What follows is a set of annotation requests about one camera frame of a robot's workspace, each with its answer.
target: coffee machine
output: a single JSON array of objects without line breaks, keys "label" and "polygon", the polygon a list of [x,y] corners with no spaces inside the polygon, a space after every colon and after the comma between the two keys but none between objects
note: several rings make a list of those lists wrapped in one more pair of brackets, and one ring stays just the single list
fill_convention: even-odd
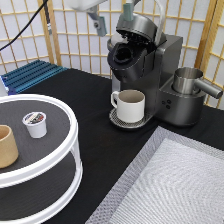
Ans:
[{"label": "coffee machine", "polygon": [[206,83],[205,88],[192,94],[173,88],[183,38],[162,32],[165,13],[159,1],[156,2],[160,9],[158,27],[147,17],[131,14],[131,6],[128,15],[125,15],[127,10],[120,15],[116,30],[126,43],[118,42],[113,46],[111,40],[108,42],[113,90],[134,89],[144,93],[146,117],[175,126],[194,125],[201,117],[206,97],[203,90],[216,98],[221,97],[222,91]]}]

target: shoji screen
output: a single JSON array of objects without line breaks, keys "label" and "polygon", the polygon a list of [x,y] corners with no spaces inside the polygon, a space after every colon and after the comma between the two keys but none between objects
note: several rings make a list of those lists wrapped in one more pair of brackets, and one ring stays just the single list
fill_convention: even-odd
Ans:
[{"label": "shoji screen", "polygon": [[[206,21],[208,33],[212,13],[209,7],[216,0],[161,0],[166,11],[164,32],[184,38],[179,66],[194,67]],[[106,19],[108,35],[99,38],[86,13],[75,12],[66,0],[50,0],[49,11],[59,64],[82,69],[94,74],[110,75],[107,64],[107,40],[116,31],[116,24],[125,0],[110,0],[99,6],[99,14]],[[154,0],[142,0],[135,12],[159,21],[159,10]]]},{"label": "shoji screen", "polygon": [[[41,3],[41,0],[0,0],[0,47],[23,29]],[[49,37],[46,27],[42,10],[31,26],[11,46],[0,52],[0,75],[36,59],[53,63],[50,41],[46,43]]]},{"label": "shoji screen", "polygon": [[48,9],[58,64],[109,76],[107,40],[115,32],[122,1],[107,1],[99,6],[99,15],[105,17],[108,32],[103,38],[97,36],[88,15],[71,10],[66,0],[50,0]]},{"label": "shoji screen", "polygon": [[[205,79],[216,86],[224,86],[224,0],[219,0],[208,37],[201,69]],[[208,97],[206,103],[224,109],[224,97],[216,100]]]}]

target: single-serve coffee maker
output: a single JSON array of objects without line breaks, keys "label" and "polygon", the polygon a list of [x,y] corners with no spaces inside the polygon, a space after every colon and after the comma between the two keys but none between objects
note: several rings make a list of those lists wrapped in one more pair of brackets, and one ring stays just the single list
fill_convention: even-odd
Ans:
[{"label": "single-serve coffee maker", "polygon": [[156,117],[176,126],[194,125],[200,120],[206,93],[215,98],[222,91],[202,81],[194,68],[178,68],[183,38],[162,32],[165,13],[159,1],[160,23],[134,14],[120,15],[117,32],[125,40],[115,46],[109,40],[108,63],[113,88],[138,90],[145,95],[146,117]]}]

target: wooden frame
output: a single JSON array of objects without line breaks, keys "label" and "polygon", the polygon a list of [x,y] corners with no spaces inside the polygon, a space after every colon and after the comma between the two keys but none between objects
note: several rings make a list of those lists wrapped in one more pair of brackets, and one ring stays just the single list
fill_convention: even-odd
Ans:
[{"label": "wooden frame", "polygon": [[[220,24],[220,19],[221,19],[223,10],[224,10],[224,0],[218,0],[217,4],[216,4],[216,7],[215,7],[214,17],[213,17],[213,21],[212,21],[212,24],[211,24],[211,27],[210,27],[210,33],[209,33],[209,36],[208,36],[208,39],[207,39],[207,44],[206,44],[206,48],[205,48],[205,51],[204,51],[204,56],[203,56],[203,60],[202,60],[200,69],[204,72],[204,78],[207,81],[211,82],[211,84],[213,84],[213,85],[215,85],[217,87],[220,87],[220,88],[222,88],[224,90],[224,85],[220,86],[219,84],[217,84],[215,82],[216,77],[217,77],[217,73],[218,73],[218,70],[219,70],[220,63],[221,63],[222,60],[224,60],[224,57],[223,57],[224,45],[222,46],[222,50],[221,50],[220,55],[216,55],[216,54],[214,54],[212,52],[212,48],[214,46],[214,42],[215,42],[215,39],[216,39],[218,27],[219,26],[223,27],[223,25]],[[208,63],[209,63],[209,59],[210,59],[211,55],[213,55],[213,56],[218,58],[218,64],[217,64],[217,67],[216,67],[216,70],[215,70],[215,74],[214,74],[212,80],[206,77]],[[209,100],[210,100],[210,96],[207,97],[207,100],[206,100],[206,103],[205,103],[208,106],[210,106],[209,105]],[[218,100],[216,108],[219,108],[221,100],[222,100],[222,98],[220,98]]]}]

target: white robotic arm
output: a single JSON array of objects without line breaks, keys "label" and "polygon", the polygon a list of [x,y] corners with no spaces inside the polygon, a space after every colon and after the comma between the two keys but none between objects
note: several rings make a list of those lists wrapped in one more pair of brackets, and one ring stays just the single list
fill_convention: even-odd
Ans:
[{"label": "white robotic arm", "polygon": [[107,34],[104,17],[98,16],[98,5],[107,0],[67,0],[68,5],[77,11],[85,11],[89,14],[94,22],[98,36]]}]

